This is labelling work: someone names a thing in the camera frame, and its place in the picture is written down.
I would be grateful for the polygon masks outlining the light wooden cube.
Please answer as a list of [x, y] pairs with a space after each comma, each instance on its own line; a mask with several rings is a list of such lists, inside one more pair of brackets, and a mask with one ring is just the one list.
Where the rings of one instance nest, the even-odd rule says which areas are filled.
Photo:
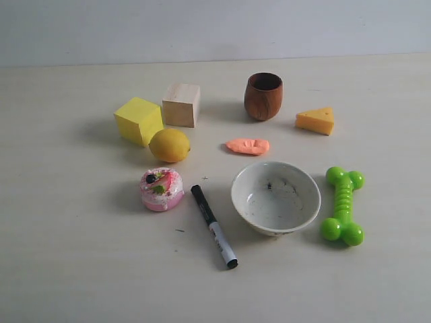
[[162, 99], [164, 123], [195, 128], [200, 111], [201, 88], [187, 83], [171, 84]]

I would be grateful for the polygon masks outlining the black white marker pen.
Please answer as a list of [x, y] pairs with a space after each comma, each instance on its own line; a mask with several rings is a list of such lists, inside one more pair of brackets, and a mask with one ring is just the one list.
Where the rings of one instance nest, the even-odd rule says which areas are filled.
[[220, 251], [227, 268], [236, 268], [238, 266], [238, 258], [224, 236], [224, 233], [215, 215], [213, 214], [213, 211], [211, 210], [211, 207], [209, 206], [200, 185], [193, 185], [191, 187], [191, 193], [197, 203], [197, 206], [201, 210], [201, 214], [215, 240], [215, 243], [217, 244], [218, 250]]

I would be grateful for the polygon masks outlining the yellow lemon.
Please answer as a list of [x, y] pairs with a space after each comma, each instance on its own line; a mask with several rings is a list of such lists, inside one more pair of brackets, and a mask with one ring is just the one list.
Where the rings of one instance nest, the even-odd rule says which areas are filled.
[[150, 151], [157, 159], [176, 163], [184, 160], [191, 150], [188, 137], [177, 129], [162, 129], [150, 141]]

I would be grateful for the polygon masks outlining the green bone dog toy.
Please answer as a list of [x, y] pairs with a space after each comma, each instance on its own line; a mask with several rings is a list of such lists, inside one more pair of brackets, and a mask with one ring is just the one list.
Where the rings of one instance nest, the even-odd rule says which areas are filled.
[[333, 216], [322, 222], [320, 233], [327, 241], [342, 240], [348, 246], [359, 246], [364, 231], [353, 220], [353, 193], [363, 187], [364, 177], [359, 171], [333, 166], [327, 170], [326, 180], [334, 187], [334, 209]]

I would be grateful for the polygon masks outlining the yellow cheese wedge toy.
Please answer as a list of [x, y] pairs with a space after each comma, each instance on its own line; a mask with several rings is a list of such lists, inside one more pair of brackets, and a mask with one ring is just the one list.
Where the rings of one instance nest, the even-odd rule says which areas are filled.
[[332, 107], [299, 112], [296, 115], [295, 127], [329, 136], [335, 124]]

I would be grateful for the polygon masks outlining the white ceramic bowl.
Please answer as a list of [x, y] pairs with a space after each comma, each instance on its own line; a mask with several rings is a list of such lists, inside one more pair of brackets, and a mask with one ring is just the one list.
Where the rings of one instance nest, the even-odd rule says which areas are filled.
[[237, 213], [255, 231], [282, 236], [314, 221], [321, 192], [304, 170], [280, 161], [260, 161], [243, 168], [230, 190]]

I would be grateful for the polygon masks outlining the yellow foam cube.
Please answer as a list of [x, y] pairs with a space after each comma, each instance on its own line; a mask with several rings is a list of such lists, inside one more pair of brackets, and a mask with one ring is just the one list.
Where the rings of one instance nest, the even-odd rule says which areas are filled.
[[121, 106], [114, 118], [121, 137], [142, 147], [164, 128], [161, 107], [138, 97]]

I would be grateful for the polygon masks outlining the brown wooden cup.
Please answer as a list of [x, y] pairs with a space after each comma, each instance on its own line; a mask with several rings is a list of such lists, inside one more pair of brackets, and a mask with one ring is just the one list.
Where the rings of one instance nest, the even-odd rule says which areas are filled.
[[247, 81], [244, 108], [251, 118], [266, 121], [279, 112], [283, 96], [281, 77], [269, 72], [255, 73]]

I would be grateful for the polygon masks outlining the pink toy cake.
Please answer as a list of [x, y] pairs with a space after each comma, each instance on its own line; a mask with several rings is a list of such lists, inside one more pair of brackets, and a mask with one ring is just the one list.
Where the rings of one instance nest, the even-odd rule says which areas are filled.
[[167, 167], [146, 171], [139, 187], [143, 204], [156, 212], [173, 209], [185, 195], [181, 175]]

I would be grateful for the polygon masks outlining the orange putty blob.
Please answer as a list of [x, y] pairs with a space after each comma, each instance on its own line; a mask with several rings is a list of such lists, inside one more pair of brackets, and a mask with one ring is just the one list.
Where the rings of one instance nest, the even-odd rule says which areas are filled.
[[234, 153], [263, 155], [269, 151], [270, 144], [265, 139], [237, 138], [225, 142], [225, 146]]

